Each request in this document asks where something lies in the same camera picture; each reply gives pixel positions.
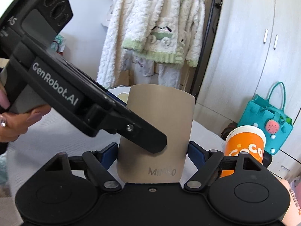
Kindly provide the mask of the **person's left hand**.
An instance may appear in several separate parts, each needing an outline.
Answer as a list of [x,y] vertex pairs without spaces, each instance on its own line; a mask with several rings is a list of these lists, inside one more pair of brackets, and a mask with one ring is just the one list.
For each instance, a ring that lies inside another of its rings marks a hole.
[[1,125],[1,142],[15,141],[20,135],[25,134],[28,128],[42,119],[51,110],[49,105],[43,105],[31,112],[23,114],[2,113],[1,121],[6,125]]

